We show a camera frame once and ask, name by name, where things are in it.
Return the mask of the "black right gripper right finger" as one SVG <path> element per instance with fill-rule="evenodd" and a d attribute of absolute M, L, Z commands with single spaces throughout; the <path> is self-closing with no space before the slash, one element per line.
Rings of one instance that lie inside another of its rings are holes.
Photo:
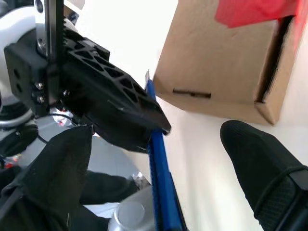
<path fill-rule="evenodd" d="M 220 139 L 263 231 L 308 231 L 308 166 L 276 137 L 241 121 L 224 122 Z"/>

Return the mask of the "blue box cutter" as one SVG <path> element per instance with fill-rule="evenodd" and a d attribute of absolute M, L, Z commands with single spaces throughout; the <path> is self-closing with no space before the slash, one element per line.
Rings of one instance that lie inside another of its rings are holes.
<path fill-rule="evenodd" d="M 171 125 L 167 128 L 152 131 L 148 145 L 150 174 L 156 231 L 189 231 L 171 172 L 168 167 L 163 135 L 169 134 Z"/>

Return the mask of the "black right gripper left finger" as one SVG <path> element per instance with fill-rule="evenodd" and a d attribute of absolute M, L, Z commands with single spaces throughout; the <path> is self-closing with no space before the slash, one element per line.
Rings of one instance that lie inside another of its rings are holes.
<path fill-rule="evenodd" d="M 54 136 L 27 167 L 0 170 L 0 231 L 69 231 L 83 190 L 93 127 Z"/>

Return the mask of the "red tape strip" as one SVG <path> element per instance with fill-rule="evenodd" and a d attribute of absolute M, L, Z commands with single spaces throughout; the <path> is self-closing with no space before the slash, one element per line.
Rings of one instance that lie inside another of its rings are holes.
<path fill-rule="evenodd" d="M 298 48 L 308 22 L 308 0 L 218 0 L 215 19 L 229 27 L 295 19 L 294 46 Z"/>

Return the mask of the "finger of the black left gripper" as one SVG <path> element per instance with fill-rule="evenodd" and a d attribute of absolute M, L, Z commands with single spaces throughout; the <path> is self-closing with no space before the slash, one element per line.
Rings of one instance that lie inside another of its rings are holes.
<path fill-rule="evenodd" d="M 64 72 L 64 106 L 104 140 L 145 153 L 154 130 L 154 100 L 125 72 Z"/>
<path fill-rule="evenodd" d="M 110 52 L 79 33 L 64 30 L 65 105 L 107 132 L 145 135 L 171 125 L 157 101 L 128 73 L 109 62 Z"/>

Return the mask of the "brown cardboard box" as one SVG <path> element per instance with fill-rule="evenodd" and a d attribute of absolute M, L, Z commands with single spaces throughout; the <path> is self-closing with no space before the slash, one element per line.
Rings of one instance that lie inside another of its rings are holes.
<path fill-rule="evenodd" d="M 294 66 L 295 19 L 229 28 L 218 0 L 179 0 L 154 75 L 185 111 L 276 125 Z"/>

